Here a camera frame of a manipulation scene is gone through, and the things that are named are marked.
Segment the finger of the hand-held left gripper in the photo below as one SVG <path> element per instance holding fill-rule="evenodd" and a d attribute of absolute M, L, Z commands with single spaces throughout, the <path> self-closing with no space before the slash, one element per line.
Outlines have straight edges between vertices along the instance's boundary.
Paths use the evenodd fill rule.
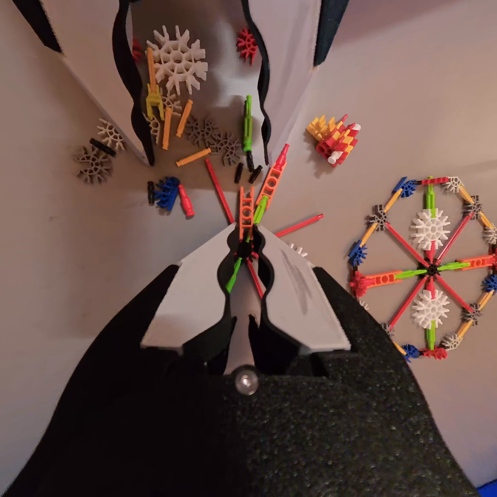
<path fill-rule="evenodd" d="M 287 142 L 314 72 L 321 1 L 242 1 L 261 55 L 262 147 L 271 164 Z"/>
<path fill-rule="evenodd" d="M 140 160 L 155 162 L 131 51 L 130 1 L 41 1 L 62 60 Z"/>

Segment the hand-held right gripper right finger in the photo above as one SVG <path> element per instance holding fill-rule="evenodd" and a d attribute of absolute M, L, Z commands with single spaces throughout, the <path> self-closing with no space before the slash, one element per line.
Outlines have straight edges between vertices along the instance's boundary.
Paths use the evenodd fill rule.
<path fill-rule="evenodd" d="M 318 268 L 261 224 L 253 234 L 260 242 L 259 274 L 265 292 L 258 327 L 251 328 L 252 355 L 351 352 L 351 343 L 318 280 Z"/>

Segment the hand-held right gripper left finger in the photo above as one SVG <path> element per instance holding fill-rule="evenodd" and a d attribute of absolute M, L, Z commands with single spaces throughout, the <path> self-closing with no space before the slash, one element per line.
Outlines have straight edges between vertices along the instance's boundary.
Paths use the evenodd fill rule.
<path fill-rule="evenodd" d="M 229 348 L 233 321 L 222 270 L 233 261 L 229 241 L 237 242 L 236 227 L 230 224 L 178 263 L 141 347 L 179 354 L 220 354 Z"/>

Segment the green toy rod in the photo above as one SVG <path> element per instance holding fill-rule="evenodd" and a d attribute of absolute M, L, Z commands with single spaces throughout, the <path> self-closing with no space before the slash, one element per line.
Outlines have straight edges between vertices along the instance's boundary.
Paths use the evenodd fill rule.
<path fill-rule="evenodd" d="M 252 96 L 247 95 L 244 104 L 244 129 L 243 129 L 243 150 L 244 152 L 252 151 Z"/>
<path fill-rule="evenodd" d="M 228 294 L 231 294 L 233 286 L 237 280 L 238 272 L 239 272 L 239 269 L 242 265 L 242 262 L 243 262 L 243 259 L 241 257 L 238 257 L 233 265 L 233 270 L 232 270 L 231 276 L 226 284 L 226 290 L 227 290 Z"/>

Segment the yellow-green clip connector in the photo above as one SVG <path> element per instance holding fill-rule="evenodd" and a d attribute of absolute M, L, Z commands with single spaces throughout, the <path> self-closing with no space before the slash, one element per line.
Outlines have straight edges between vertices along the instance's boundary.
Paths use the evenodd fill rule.
<path fill-rule="evenodd" d="M 147 118 L 152 121 L 155 117 L 154 108 L 157 108 L 159 111 L 160 120 L 165 120 L 165 111 L 164 111 L 164 103 L 162 100 L 162 94 L 160 92 L 159 86 L 157 84 L 152 85 L 151 83 L 147 83 L 148 94 L 146 96 L 146 110 L 147 110 Z"/>

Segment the red short toy rod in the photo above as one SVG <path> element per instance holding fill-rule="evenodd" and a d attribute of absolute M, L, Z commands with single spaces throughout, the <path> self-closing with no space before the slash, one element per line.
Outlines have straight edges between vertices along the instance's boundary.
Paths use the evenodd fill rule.
<path fill-rule="evenodd" d="M 181 206 L 183 208 L 183 211 L 184 211 L 186 217 L 187 218 L 194 217 L 195 211 L 194 211 L 193 205 L 191 203 L 189 196 L 186 193 L 186 190 L 185 190 L 183 184 L 181 184 L 181 183 L 178 186 L 178 192 L 179 192 L 179 196 L 180 196 Z"/>

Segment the orange ladder connector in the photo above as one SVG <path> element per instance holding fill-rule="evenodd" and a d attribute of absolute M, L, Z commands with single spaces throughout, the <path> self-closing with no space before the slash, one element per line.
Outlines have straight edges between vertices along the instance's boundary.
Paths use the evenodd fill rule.
<path fill-rule="evenodd" d="M 239 241 L 253 239 L 254 187 L 239 190 Z"/>

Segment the dark grey snowflake connector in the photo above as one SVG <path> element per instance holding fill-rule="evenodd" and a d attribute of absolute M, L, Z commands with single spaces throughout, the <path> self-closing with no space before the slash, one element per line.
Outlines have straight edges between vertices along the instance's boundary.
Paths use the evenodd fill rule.
<path fill-rule="evenodd" d="M 233 166 L 240 162 L 242 145 L 232 133 L 224 132 L 215 141 L 215 151 L 221 155 L 223 166 Z"/>
<path fill-rule="evenodd" d="M 183 134 L 195 146 L 202 149 L 209 148 L 212 152 L 220 150 L 222 141 L 220 129 L 208 116 L 200 120 L 191 114 L 186 121 Z"/>

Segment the blue snowflake connector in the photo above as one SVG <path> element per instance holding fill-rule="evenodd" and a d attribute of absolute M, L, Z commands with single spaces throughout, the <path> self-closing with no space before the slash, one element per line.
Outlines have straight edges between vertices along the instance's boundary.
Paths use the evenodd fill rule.
<path fill-rule="evenodd" d="M 158 208 L 171 212 L 179 194 L 180 180 L 177 177 L 165 177 L 154 186 L 152 202 Z"/>

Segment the half-built spoke toy model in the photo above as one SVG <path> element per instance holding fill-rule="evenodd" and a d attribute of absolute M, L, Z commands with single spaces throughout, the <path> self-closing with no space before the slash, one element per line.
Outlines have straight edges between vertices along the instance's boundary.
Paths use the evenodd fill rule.
<path fill-rule="evenodd" d="M 264 184 L 261 188 L 259 195 L 257 196 L 257 199 L 256 199 L 255 194 L 254 194 L 253 229 L 256 225 L 258 225 L 260 223 L 260 221 L 262 220 L 262 218 L 264 216 L 264 213 L 270 207 L 271 201 L 274 197 L 274 194 L 277 191 L 277 187 L 280 183 L 283 172 L 284 172 L 285 167 L 287 165 L 286 159 L 287 159 L 288 149 L 289 149 L 289 144 L 285 144 L 285 146 L 283 147 L 283 150 L 280 153 L 280 155 L 278 156 L 277 160 L 275 161 L 273 166 L 269 169 L 269 172 L 267 173 Z M 205 159 L 205 165 L 206 165 L 208 173 L 212 179 L 215 190 L 217 191 L 221 205 L 223 206 L 225 213 L 227 214 L 228 221 L 233 223 L 234 217 L 232 215 L 230 208 L 228 207 L 226 198 L 225 198 L 224 193 L 220 187 L 220 183 L 218 181 L 218 178 L 217 178 L 217 176 L 214 172 L 213 166 L 208 158 Z M 300 222 L 294 226 L 286 228 L 286 229 L 276 233 L 275 235 L 278 238 L 281 238 L 285 235 L 288 235 L 290 233 L 298 231 L 304 227 L 312 225 L 323 218 L 324 218 L 324 214 L 316 215 L 308 220 L 305 220 L 305 221 Z M 252 264 L 252 257 L 258 258 L 258 255 L 254 251 L 253 239 L 251 239 L 251 240 L 247 239 L 247 240 L 244 240 L 242 242 L 239 241 L 234 257 L 235 257 L 235 261 L 238 257 L 241 257 L 243 259 L 242 264 L 247 264 L 247 267 L 248 267 L 250 274 L 252 276 L 252 280 L 255 284 L 255 288 L 257 290 L 257 293 L 258 293 L 260 299 L 262 299 L 262 297 L 263 297 L 262 286 L 259 282 L 258 276 L 256 276 L 255 269 L 254 269 L 253 264 Z"/>

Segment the small red fan connector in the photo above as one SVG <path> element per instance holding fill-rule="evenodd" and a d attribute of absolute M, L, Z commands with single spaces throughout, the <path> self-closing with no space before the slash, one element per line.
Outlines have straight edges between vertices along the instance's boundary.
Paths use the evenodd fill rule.
<path fill-rule="evenodd" d="M 244 27 L 238 32 L 236 47 L 240 59 L 252 66 L 258 51 L 258 45 L 249 28 Z"/>

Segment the light grey fan connector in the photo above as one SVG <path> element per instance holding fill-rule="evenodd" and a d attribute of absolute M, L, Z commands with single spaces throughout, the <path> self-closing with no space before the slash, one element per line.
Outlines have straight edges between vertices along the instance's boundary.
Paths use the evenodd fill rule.
<path fill-rule="evenodd" d="M 163 93 L 163 89 L 160 89 L 160 96 L 163 103 L 164 110 L 171 109 L 172 115 L 181 117 L 183 109 L 179 97 L 177 94 L 170 90 L 167 93 Z"/>
<path fill-rule="evenodd" d="M 99 141 L 114 152 L 125 151 L 124 139 L 109 121 L 100 118 L 96 126 Z"/>

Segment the red yellow connector cluster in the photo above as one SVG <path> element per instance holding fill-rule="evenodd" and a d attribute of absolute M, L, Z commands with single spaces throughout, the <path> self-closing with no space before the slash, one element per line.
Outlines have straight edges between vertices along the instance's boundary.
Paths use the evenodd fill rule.
<path fill-rule="evenodd" d="M 311 121 L 306 131 L 316 141 L 316 151 L 333 168 L 344 163 L 358 143 L 361 125 L 353 122 L 346 125 L 348 115 L 336 120 L 325 115 Z"/>

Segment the short orange toy rod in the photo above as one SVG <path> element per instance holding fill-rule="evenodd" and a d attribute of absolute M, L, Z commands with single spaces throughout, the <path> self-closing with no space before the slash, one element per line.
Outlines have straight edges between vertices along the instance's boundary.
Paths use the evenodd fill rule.
<path fill-rule="evenodd" d="M 185 106 L 184 106 L 180 121 L 177 125 L 177 131 L 176 131 L 177 138 L 181 138 L 183 136 L 184 129 L 186 127 L 186 123 L 187 123 L 188 118 L 190 116 L 192 107 L 193 107 L 193 101 L 192 101 L 192 99 L 188 99 Z"/>

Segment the colourful toy wheel model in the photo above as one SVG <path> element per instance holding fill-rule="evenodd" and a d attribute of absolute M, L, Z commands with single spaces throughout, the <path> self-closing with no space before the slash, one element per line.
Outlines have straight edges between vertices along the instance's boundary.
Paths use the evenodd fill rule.
<path fill-rule="evenodd" d="M 437 208 L 436 187 L 456 195 L 462 202 L 461 219 L 452 231 L 448 229 L 448 216 Z M 423 189 L 423 209 L 412 221 L 412 241 L 409 242 L 392 226 L 389 212 L 395 202 L 412 196 L 418 188 Z M 351 246 L 347 255 L 352 296 L 362 304 L 361 298 L 370 289 L 414 279 L 413 289 L 403 299 L 395 314 L 387 322 L 381 323 L 381 326 L 392 339 L 395 325 L 406 311 L 411 311 L 413 321 L 425 332 L 425 347 L 420 349 L 411 344 L 398 345 L 393 341 L 395 348 L 407 363 L 420 357 L 446 359 L 448 352 L 457 349 L 469 329 L 477 325 L 488 302 L 496 297 L 496 225 L 484 214 L 479 196 L 469 195 L 459 177 L 447 176 L 423 179 L 402 177 L 392 189 L 388 201 L 375 205 L 372 215 L 366 220 L 366 231 Z M 475 257 L 445 262 L 449 250 L 473 220 L 478 221 L 482 227 L 487 252 Z M 362 273 L 360 265 L 367 258 L 367 242 L 377 232 L 387 232 L 405 249 L 417 263 L 416 269 Z M 481 283 L 479 299 L 468 303 L 442 274 L 475 269 L 484 269 L 486 275 Z"/>

